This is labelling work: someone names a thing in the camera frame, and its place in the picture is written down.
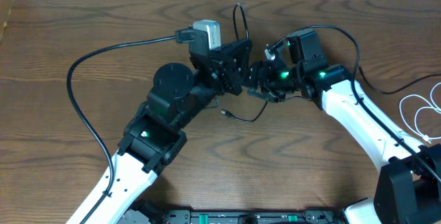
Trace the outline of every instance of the cable plug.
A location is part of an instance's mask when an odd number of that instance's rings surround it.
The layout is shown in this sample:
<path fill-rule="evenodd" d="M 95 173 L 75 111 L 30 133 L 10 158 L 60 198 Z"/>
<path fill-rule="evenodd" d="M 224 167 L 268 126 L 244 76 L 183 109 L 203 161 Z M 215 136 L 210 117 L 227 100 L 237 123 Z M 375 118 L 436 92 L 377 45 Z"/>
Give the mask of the cable plug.
<path fill-rule="evenodd" d="M 231 113 L 231 112 L 228 111 L 228 110 L 224 110 L 224 109 L 222 109 L 222 110 L 220 111 L 220 113 L 222 113 L 223 115 L 225 115 L 225 116 L 228 117 L 228 118 L 232 118 L 232 117 L 233 117 L 233 113 Z"/>
<path fill-rule="evenodd" d="M 422 139 L 425 140 L 427 143 L 432 144 L 432 140 L 430 139 L 429 136 L 427 136 L 427 134 L 425 134 L 425 135 L 422 137 Z"/>

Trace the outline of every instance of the coiled white cable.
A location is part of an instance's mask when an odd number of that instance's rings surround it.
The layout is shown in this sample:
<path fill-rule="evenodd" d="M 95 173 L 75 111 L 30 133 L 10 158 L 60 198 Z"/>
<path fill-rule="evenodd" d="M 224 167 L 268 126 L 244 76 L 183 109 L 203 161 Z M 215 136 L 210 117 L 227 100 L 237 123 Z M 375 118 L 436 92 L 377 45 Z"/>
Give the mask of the coiled white cable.
<path fill-rule="evenodd" d="M 404 97 L 404 98 L 401 99 L 401 101 L 400 101 L 400 114 L 401 114 L 401 118 L 402 118 L 402 120 L 404 121 L 404 124 L 406 124 L 406 126 L 407 126 L 412 132 L 414 132 L 415 134 L 417 134 L 418 136 L 420 136 L 422 139 L 424 139 L 424 140 L 425 140 L 426 142 L 428 142 L 428 143 L 431 143 L 432 140 L 441 139 L 441 136 L 438 136 L 438 137 L 430 137 L 430 136 L 428 136 L 427 134 L 423 134 L 423 133 L 418 129 L 417 118 L 418 118 L 418 114 L 420 113 L 420 111 L 421 111 L 421 110 L 425 110 L 425 109 L 431 109 L 431 110 L 434 110 L 435 112 L 437 112 L 438 114 L 441 114 L 441 108 L 440 108 L 440 107 L 435 103 L 435 101 L 433 100 L 433 91 L 435 90 L 435 88 L 436 88 L 438 85 L 441 85 L 441 83 L 437 83 L 437 84 L 432 88 L 432 90 L 430 91 L 430 100 L 431 100 L 431 102 L 429 102 L 427 99 L 425 99 L 424 97 L 422 97 L 422 96 L 420 96 L 420 95 L 417 95 L 417 94 L 410 94 L 409 96 Z M 414 120 L 413 120 L 413 122 L 414 122 L 414 124 L 415 124 L 415 129 L 416 129 L 416 130 L 414 130 L 413 128 L 411 128 L 411 127 L 409 126 L 409 124 L 407 124 L 406 120 L 404 119 L 404 116 L 402 115 L 402 108 L 401 108 L 402 102 L 403 102 L 405 99 L 408 99 L 409 97 L 413 97 L 413 96 L 419 97 L 419 98 L 421 98 L 422 100 L 426 101 L 427 104 L 429 104 L 429 106 L 421 107 L 421 108 L 419 108 L 419 109 L 416 111 L 416 113 L 415 113 L 415 118 L 414 118 Z"/>

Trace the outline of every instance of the wooden surface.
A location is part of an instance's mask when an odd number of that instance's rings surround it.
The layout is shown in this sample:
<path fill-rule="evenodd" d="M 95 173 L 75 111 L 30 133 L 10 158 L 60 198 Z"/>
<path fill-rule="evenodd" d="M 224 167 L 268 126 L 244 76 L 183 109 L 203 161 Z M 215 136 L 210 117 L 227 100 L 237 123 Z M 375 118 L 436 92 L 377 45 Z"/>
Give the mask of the wooden surface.
<path fill-rule="evenodd" d="M 14 0 L 0 0 L 0 42 L 6 29 L 8 17 Z"/>
<path fill-rule="evenodd" d="M 441 0 L 16 0 L 0 45 L 0 223 L 67 221 L 106 167 L 68 100 L 65 76 L 76 59 L 107 45 L 171 35 L 199 19 L 219 21 L 223 41 L 232 41 L 238 1 L 254 42 L 252 61 L 296 28 L 326 23 L 358 40 L 361 64 L 379 88 L 441 71 Z M 350 41 L 332 30 L 319 35 L 331 63 L 353 65 Z M 127 48 L 79 66 L 75 96 L 111 153 L 155 71 L 169 62 L 190 65 L 187 49 L 174 42 Z M 398 101 L 428 96 L 438 81 L 392 96 L 365 90 L 404 127 Z M 220 102 L 244 118 L 263 104 L 246 94 Z M 409 120 L 419 105 L 406 104 Z M 419 122 L 440 135 L 440 120 L 423 113 Z M 185 132 L 187 145 L 143 197 L 195 209 L 296 209 L 342 207 L 375 192 L 378 173 L 369 157 L 306 101 L 270 104 L 251 124 L 205 110 Z"/>

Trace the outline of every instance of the green light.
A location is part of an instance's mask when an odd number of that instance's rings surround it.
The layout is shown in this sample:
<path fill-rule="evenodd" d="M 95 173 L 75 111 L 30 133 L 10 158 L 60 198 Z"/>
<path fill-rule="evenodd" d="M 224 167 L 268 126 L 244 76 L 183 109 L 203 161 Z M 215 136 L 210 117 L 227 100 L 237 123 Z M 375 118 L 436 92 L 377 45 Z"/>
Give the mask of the green light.
<path fill-rule="evenodd" d="M 282 79 L 286 79 L 289 75 L 289 72 L 282 72 L 281 77 Z"/>

